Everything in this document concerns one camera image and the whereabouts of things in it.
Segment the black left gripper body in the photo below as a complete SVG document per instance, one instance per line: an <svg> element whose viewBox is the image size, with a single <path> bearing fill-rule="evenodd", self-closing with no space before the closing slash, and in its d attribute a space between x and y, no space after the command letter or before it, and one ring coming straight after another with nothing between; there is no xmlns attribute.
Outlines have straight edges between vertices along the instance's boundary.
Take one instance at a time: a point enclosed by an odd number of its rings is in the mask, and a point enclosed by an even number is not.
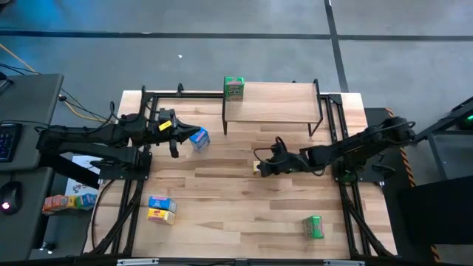
<svg viewBox="0 0 473 266"><path fill-rule="evenodd" d="M172 126L159 131L158 126L161 123L165 123L170 120ZM179 131L177 129L177 116L173 109L160 108L157 111L150 111L149 113L149 130L152 132L152 139L158 146L160 143L167 142L169 144L169 151L173 158L179 157L179 151L177 150L177 143L179 142Z"/></svg>

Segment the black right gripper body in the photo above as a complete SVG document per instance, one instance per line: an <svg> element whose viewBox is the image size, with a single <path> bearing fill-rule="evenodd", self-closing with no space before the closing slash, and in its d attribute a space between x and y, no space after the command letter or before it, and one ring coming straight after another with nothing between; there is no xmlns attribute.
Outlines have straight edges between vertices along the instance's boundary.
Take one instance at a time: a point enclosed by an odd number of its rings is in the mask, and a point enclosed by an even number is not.
<svg viewBox="0 0 473 266"><path fill-rule="evenodd" d="M272 158L268 160L270 174L289 174L293 172L308 172L308 164L301 154L289 152L284 141L277 137L271 146Z"/></svg>

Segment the blue cereal box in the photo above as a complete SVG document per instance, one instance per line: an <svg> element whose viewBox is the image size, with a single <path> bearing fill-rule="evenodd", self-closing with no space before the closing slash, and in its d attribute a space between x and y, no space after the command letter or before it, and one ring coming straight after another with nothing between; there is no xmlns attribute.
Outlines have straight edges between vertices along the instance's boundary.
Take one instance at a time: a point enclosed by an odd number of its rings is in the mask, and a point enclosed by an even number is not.
<svg viewBox="0 0 473 266"><path fill-rule="evenodd" d="M148 206L153 209L161 209L173 213L177 210L177 203L168 197L150 196Z"/></svg>
<svg viewBox="0 0 473 266"><path fill-rule="evenodd" d="M196 152L202 152L210 144L210 137L208 131L201 127L200 130L190 136L189 141Z"/></svg>

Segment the green cereal box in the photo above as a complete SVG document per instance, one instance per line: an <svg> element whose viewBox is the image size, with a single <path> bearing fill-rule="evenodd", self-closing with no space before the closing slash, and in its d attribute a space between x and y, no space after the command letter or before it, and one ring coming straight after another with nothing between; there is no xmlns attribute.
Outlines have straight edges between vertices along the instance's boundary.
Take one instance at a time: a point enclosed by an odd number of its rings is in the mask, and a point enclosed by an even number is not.
<svg viewBox="0 0 473 266"><path fill-rule="evenodd" d="M226 101L243 101L245 79L243 77L224 77L224 94Z"/></svg>
<svg viewBox="0 0 473 266"><path fill-rule="evenodd" d="M309 216L302 221L304 234L308 239L323 239L324 231L322 217L315 215Z"/></svg>

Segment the wooden shelf with black legs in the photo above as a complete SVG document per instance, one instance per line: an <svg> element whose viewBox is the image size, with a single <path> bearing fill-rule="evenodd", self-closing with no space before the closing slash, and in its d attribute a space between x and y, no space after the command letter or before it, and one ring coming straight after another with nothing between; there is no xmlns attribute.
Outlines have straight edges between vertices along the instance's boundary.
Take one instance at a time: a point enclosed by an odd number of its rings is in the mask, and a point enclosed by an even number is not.
<svg viewBox="0 0 473 266"><path fill-rule="evenodd" d="M324 119L319 80L311 83L247 82L238 101L222 102L223 131L228 123L303 123L313 136Z"/></svg>

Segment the black desk support bar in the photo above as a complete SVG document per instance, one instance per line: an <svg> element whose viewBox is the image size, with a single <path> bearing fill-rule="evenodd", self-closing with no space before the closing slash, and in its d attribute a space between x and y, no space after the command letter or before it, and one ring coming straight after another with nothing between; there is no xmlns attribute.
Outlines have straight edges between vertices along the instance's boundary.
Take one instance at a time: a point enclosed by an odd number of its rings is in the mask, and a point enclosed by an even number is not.
<svg viewBox="0 0 473 266"><path fill-rule="evenodd" d="M71 178L90 188L99 189L99 175L59 154L41 154L39 167L49 167L56 174Z"/></svg>

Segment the grey desk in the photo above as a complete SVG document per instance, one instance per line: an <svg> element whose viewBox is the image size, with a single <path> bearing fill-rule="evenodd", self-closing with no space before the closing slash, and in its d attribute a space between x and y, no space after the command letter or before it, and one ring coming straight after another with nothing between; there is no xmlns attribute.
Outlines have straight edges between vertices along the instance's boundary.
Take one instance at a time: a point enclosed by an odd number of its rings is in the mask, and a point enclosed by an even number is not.
<svg viewBox="0 0 473 266"><path fill-rule="evenodd" d="M0 93L0 123L20 123L21 137L13 161L0 163L0 187L22 184L22 207L13 215L0 212L0 262L22 261L40 245L42 205L52 182L52 169L39 167L35 127L51 123L64 76L10 76L13 82Z"/></svg>

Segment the black keyboard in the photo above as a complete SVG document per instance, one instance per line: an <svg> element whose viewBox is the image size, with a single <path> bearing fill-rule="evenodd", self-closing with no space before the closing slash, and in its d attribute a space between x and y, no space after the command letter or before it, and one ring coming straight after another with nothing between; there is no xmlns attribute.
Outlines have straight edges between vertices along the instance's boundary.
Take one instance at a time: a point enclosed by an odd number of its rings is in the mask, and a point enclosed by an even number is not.
<svg viewBox="0 0 473 266"><path fill-rule="evenodd" d="M13 161L22 127L20 123L0 124L0 163Z"/></svg>

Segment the black mat with hazard stripes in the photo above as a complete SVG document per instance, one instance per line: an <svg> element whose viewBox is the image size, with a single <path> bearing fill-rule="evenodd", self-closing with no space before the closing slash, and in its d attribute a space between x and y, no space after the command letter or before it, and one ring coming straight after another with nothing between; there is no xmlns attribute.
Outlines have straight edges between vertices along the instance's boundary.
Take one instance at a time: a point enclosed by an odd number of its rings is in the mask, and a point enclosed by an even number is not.
<svg viewBox="0 0 473 266"><path fill-rule="evenodd" d="M382 198L366 199L367 224L384 247L409 261L436 262L440 259L435 247L409 240L407 226L398 202L398 194L416 186L404 148L389 148L370 158L366 177L382 177L384 184L377 192Z"/></svg>

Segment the large black box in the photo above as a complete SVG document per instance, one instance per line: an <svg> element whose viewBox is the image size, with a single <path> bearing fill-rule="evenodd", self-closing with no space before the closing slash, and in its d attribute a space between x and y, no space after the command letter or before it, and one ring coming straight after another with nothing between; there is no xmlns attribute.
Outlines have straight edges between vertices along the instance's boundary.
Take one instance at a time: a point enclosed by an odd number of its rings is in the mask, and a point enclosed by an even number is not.
<svg viewBox="0 0 473 266"><path fill-rule="evenodd" d="M404 189L398 202L411 242L473 245L473 176Z"/></svg>

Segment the black computer mouse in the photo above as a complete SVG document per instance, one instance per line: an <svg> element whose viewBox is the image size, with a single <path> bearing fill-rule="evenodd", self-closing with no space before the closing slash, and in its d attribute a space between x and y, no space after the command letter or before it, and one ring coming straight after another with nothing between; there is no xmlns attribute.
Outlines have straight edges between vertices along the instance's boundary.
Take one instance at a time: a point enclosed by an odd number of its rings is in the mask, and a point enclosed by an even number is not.
<svg viewBox="0 0 473 266"><path fill-rule="evenodd" d="M4 215L16 214L22 207L22 184L10 181L0 188L0 211Z"/></svg>

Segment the black metal stand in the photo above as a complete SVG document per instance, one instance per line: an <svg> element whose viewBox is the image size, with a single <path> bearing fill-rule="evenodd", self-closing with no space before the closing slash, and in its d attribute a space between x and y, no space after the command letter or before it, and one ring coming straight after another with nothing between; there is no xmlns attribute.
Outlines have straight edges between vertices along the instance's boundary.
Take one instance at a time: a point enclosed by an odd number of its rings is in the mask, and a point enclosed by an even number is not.
<svg viewBox="0 0 473 266"><path fill-rule="evenodd" d="M468 167L466 155L473 155L473 97L454 107L451 112L416 134L413 145L427 140L440 176L448 179Z"/></svg>

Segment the black aluminium table frame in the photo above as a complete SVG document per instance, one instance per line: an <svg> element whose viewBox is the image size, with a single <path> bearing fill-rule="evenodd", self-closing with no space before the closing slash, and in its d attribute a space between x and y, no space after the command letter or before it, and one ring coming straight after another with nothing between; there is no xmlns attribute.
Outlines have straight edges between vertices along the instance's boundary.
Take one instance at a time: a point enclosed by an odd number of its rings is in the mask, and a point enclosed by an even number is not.
<svg viewBox="0 0 473 266"><path fill-rule="evenodd" d="M152 148L150 176L135 219L134 257L346 259L350 252L339 187L331 173L253 174L281 137L291 151L331 141L323 120L313 136L303 123L229 123L222 126L220 92L163 91L159 106L184 123L202 126L209 147L189 143L176 159L166 144ZM149 197L177 203L173 225L147 220ZM308 239L302 221L321 216L324 238Z"/></svg>

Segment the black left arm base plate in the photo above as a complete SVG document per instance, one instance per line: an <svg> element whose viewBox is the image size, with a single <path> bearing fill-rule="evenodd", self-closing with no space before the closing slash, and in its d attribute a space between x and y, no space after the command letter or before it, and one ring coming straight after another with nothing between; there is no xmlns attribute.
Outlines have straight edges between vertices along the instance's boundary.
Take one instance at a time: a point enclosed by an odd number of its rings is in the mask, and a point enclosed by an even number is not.
<svg viewBox="0 0 473 266"><path fill-rule="evenodd" d="M147 180L149 178L151 162L151 152L139 151L135 164L125 166L124 164L113 163L109 166L101 166L98 177L102 180Z"/></svg>

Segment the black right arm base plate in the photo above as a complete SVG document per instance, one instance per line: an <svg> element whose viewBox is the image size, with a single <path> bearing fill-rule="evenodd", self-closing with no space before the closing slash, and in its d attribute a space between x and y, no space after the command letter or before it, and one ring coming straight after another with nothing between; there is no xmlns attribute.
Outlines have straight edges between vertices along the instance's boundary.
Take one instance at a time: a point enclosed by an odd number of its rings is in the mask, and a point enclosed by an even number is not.
<svg viewBox="0 0 473 266"><path fill-rule="evenodd" d="M349 157L337 159L332 164L334 179L339 183L379 183L384 180L384 172L389 168L380 163L367 163Z"/></svg>

